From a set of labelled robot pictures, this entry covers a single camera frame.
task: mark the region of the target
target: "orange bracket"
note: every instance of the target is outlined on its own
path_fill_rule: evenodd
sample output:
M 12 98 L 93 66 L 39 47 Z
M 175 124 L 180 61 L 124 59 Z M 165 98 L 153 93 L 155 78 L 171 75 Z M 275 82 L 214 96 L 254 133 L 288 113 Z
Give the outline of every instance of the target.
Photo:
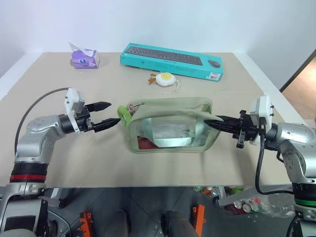
M 202 229 L 203 229 L 203 224 L 206 222 L 204 219 L 204 212 L 205 212 L 205 206 L 203 205 L 198 205 L 196 207 L 193 207 L 193 215 L 195 218 L 195 224 L 194 224 L 194 229 L 199 237 L 202 236 Z
M 150 79 L 148 80 L 149 84 L 153 83 L 154 81 L 156 81 L 156 78 L 150 78 Z
M 83 237 L 92 237 L 91 232 L 91 223 L 92 223 L 92 216 L 90 212 L 84 211 L 80 213 L 80 222 L 81 226 L 79 227 L 79 231 Z

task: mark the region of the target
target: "green ring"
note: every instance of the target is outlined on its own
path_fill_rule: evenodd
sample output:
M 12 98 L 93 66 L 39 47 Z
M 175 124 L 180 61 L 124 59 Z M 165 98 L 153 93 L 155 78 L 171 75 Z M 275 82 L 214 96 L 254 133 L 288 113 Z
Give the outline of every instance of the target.
M 130 120 L 132 119 L 132 115 L 130 115 L 128 109 L 124 105 L 120 105 L 118 107 L 118 116 L 125 127 L 129 124 Z
M 294 200 L 295 200 L 296 204 L 316 207 L 316 201 L 301 200 L 301 199 L 297 199 L 297 198 L 295 198 Z

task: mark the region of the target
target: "black wheel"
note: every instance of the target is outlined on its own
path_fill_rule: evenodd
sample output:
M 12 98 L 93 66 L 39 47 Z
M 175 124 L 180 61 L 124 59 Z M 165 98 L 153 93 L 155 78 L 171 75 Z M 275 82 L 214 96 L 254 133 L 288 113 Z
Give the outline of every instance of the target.
M 223 206 L 220 206 L 219 204 L 218 204 L 218 200 L 219 200 L 219 197 L 214 197 L 213 198 L 213 205 L 216 207 L 216 208 L 223 208 Z

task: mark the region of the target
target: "white table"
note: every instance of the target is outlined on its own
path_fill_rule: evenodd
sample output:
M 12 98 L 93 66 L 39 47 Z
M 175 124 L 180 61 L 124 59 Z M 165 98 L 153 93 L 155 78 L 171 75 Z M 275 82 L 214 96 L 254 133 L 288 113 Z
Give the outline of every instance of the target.
M 176 76 L 180 80 L 176 94 L 172 93 L 172 87 L 148 85 L 151 72 L 121 65 L 119 53 L 101 53 L 98 69 L 81 70 L 70 65 L 70 53 L 43 53 L 31 67 L 25 68 L 18 80 L 21 72 L 16 75 L 15 72 L 16 67 L 21 68 L 23 64 L 25 58 L 22 58 L 18 62 L 20 65 L 13 67 L 15 71 L 10 70 L 1 78 L 18 81 L 0 101 L 0 185 L 8 182 L 12 171 L 14 135 L 22 115 L 38 97 L 60 87 L 70 86 L 82 91 L 87 103 L 112 103 L 106 110 L 92 114 L 94 122 L 117 117 L 117 107 L 135 99 L 184 96 L 209 97 L 213 101 L 213 114 L 238 117 L 240 110 L 248 110 L 252 100 L 263 95 L 261 88 L 271 96 L 285 121 L 301 122 L 247 55 L 236 54 L 248 70 L 232 53 L 213 55 L 221 56 L 224 63 L 221 81 Z M 27 117 L 20 136 L 31 119 L 65 113 L 64 96 L 65 92 L 58 92 L 41 101 Z M 278 112 L 275 115 L 273 122 L 283 121 Z M 246 144 L 244 149 L 237 149 L 236 143 L 231 134 L 222 132 L 204 153 L 135 154 L 128 149 L 121 124 L 99 133 L 69 134 L 56 142 L 46 183 L 51 187 L 252 185 L 259 147 Z M 289 183 L 275 152 L 265 151 L 261 181 L 268 185 Z

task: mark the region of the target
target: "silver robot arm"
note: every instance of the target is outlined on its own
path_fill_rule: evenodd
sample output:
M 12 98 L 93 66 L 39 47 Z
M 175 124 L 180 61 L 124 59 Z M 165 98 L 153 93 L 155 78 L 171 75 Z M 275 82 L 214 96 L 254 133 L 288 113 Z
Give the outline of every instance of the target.
M 0 233 L 27 229 L 39 237 L 51 237 L 47 218 L 45 191 L 47 167 L 55 142 L 68 133 L 90 130 L 99 132 L 119 122 L 109 118 L 94 124 L 90 112 L 100 111 L 110 103 L 84 105 L 80 92 L 69 88 L 65 97 L 67 115 L 37 118 L 27 125 L 26 134 L 19 140 L 10 183 L 6 185 L 0 205 Z
M 302 124 L 278 123 L 268 144 L 280 150 L 292 182 L 294 209 L 300 219 L 294 233 L 316 236 L 316 133 Z
M 316 133 L 302 124 L 272 123 L 272 108 L 274 106 L 269 97 L 262 96 L 253 101 L 249 115 L 242 110 L 239 118 L 219 116 L 223 121 L 204 122 L 218 130 L 232 133 L 233 138 L 238 139 L 238 148 L 243 148 L 245 141 L 258 144 L 261 137 L 264 137 L 260 153 L 263 154 L 264 149 L 277 151 L 278 159 L 282 154 L 283 160 L 280 160 L 292 182 L 293 192 L 260 191 L 260 156 L 256 171 L 256 189 L 263 195 L 277 192 L 294 194 L 294 209 L 298 221 L 293 225 L 293 236 L 316 236 Z

